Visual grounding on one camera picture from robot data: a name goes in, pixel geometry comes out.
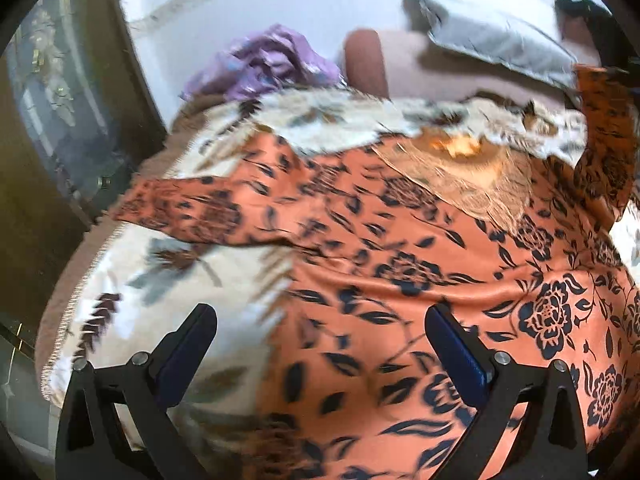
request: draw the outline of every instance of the metal screw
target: metal screw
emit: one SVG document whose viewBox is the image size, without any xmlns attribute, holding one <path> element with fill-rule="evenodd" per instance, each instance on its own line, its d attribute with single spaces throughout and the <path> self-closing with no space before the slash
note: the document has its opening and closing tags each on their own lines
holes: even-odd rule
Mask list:
<svg viewBox="0 0 640 480">
<path fill-rule="evenodd" d="M 556 359 L 554 361 L 554 367 L 556 368 L 556 370 L 558 370 L 559 372 L 565 372 L 567 371 L 569 368 L 567 367 L 566 363 L 560 359 Z"/>
<path fill-rule="evenodd" d="M 136 366 L 142 366 L 147 361 L 149 361 L 149 354 L 146 352 L 137 352 L 131 358 L 131 362 Z"/>
<path fill-rule="evenodd" d="M 511 356 L 507 352 L 496 352 L 494 359 L 499 365 L 508 365 L 511 362 Z"/>
<path fill-rule="evenodd" d="M 87 363 L 87 360 L 84 357 L 76 359 L 76 361 L 74 362 L 74 370 L 76 372 L 79 372 L 80 370 L 84 369 L 84 367 L 86 366 L 86 363 Z"/>
</svg>

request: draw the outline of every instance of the brown cushion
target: brown cushion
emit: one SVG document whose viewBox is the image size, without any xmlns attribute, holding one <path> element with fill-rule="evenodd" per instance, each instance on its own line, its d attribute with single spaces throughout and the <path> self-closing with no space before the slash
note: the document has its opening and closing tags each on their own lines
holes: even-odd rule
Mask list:
<svg viewBox="0 0 640 480">
<path fill-rule="evenodd" d="M 348 82 L 380 97 L 460 101 L 484 90 L 518 104 L 564 108 L 561 90 L 468 56 L 446 52 L 420 32 L 356 30 L 345 42 Z"/>
</svg>

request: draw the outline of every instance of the blue gripper pad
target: blue gripper pad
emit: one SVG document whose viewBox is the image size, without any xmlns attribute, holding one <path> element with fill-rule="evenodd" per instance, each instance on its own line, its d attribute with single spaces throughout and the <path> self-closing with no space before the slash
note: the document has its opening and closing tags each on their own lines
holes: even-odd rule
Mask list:
<svg viewBox="0 0 640 480">
<path fill-rule="evenodd" d="M 216 311 L 205 303 L 199 303 L 183 325 L 168 335 L 176 338 L 175 347 L 156 377 L 157 389 L 154 396 L 162 410 L 180 403 L 216 335 L 217 328 Z"/>
<path fill-rule="evenodd" d="M 442 367 L 464 403 L 473 408 L 484 408 L 489 399 L 490 378 L 469 348 L 436 308 L 427 311 L 424 328 Z"/>
</svg>

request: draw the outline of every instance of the purple cloth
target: purple cloth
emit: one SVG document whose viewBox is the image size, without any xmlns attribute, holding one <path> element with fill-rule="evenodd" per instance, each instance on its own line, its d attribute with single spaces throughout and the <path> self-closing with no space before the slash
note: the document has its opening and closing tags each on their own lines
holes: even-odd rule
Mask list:
<svg viewBox="0 0 640 480">
<path fill-rule="evenodd" d="M 184 86 L 182 98 L 224 94 L 227 101 L 246 100 L 291 84 L 330 86 L 341 80 L 337 65 L 316 54 L 302 34 L 273 25 L 217 53 Z"/>
</svg>

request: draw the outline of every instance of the gray pillow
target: gray pillow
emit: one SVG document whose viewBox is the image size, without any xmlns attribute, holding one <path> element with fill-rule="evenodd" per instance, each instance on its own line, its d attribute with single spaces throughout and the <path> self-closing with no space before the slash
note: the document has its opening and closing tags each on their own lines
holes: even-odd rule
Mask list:
<svg viewBox="0 0 640 480">
<path fill-rule="evenodd" d="M 503 65 L 561 89 L 574 89 L 577 59 L 531 24 L 475 2 L 405 0 L 418 9 L 434 44 Z"/>
</svg>

